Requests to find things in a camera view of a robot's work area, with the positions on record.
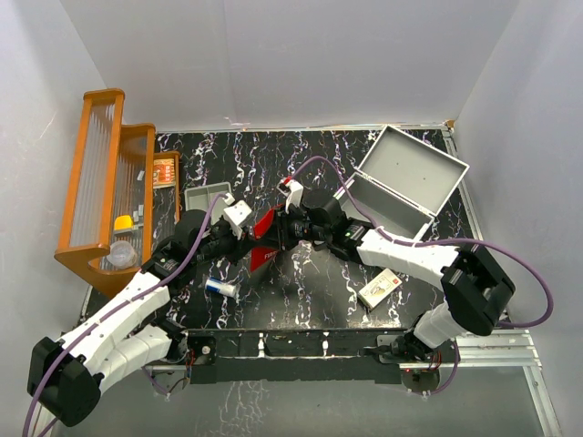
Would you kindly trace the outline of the red first aid pouch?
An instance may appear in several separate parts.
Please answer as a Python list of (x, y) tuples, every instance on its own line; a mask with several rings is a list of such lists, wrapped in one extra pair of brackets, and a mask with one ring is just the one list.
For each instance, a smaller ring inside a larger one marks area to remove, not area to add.
[(253, 227), (251, 272), (258, 270), (281, 251), (284, 205), (271, 208)]

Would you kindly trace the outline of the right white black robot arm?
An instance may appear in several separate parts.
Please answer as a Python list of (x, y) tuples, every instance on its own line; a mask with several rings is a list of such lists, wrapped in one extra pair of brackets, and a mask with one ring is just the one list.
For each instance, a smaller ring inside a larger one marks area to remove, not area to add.
[(516, 287), (482, 245), (465, 242), (423, 247), (350, 218), (339, 201), (323, 190), (279, 187), (285, 197), (275, 208), (281, 246), (305, 240), (316, 250), (360, 265), (390, 269), (419, 279), (444, 295), (442, 304), (419, 315), (405, 334), (378, 347), (378, 353), (408, 361), (427, 361), (446, 341), (463, 333), (488, 336)]

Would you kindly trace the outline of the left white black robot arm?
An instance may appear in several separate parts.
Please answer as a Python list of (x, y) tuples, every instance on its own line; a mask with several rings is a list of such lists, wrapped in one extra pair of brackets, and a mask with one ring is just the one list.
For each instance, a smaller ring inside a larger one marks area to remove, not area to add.
[(235, 261), (251, 249), (251, 209), (240, 200), (222, 210), (190, 210), (163, 239), (130, 282), (101, 310), (58, 340), (32, 349), (26, 389), (33, 406), (67, 427), (81, 423), (111, 386), (145, 365), (182, 361), (188, 341), (172, 322), (150, 321), (196, 274), (215, 259)]

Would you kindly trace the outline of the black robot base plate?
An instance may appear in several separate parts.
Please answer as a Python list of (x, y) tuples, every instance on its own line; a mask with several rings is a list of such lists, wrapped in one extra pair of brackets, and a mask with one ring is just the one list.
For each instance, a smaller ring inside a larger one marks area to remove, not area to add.
[(374, 381), (399, 384), (408, 371), (429, 371), (436, 385), (439, 368), (452, 364), (447, 341), (423, 358), (404, 350), (404, 329), (190, 329), (194, 356), (190, 381)]

